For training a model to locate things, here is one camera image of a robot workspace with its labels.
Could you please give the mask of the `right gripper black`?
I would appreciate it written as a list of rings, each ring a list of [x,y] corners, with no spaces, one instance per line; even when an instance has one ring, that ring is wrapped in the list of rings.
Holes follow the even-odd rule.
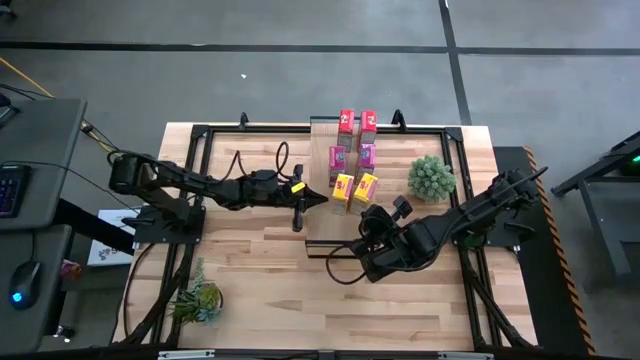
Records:
[[[373,204],[361,213],[358,226],[361,239],[368,246],[382,246],[390,242],[390,238],[399,229],[397,221],[406,218],[413,211],[409,201],[398,196],[393,201],[395,211],[389,214],[382,206]]]

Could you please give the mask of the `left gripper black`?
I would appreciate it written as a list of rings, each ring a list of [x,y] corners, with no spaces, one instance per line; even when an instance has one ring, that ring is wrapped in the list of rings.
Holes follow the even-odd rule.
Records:
[[[303,229],[302,213],[327,202],[325,195],[305,185],[302,181],[302,173],[302,164],[296,164],[293,175],[285,180],[280,180],[278,173],[274,170],[252,172],[245,183],[247,204],[251,207],[293,209],[292,230],[300,232]]]

